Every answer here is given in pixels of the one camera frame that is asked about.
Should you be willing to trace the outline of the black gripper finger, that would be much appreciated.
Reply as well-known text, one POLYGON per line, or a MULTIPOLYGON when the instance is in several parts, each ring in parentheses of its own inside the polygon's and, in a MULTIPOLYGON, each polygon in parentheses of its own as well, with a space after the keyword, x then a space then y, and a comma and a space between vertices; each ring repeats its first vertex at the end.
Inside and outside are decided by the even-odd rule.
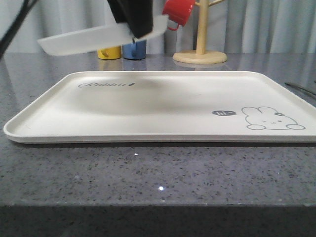
POLYGON ((152 0, 107 0, 117 23, 127 23, 136 38, 153 30, 152 0))

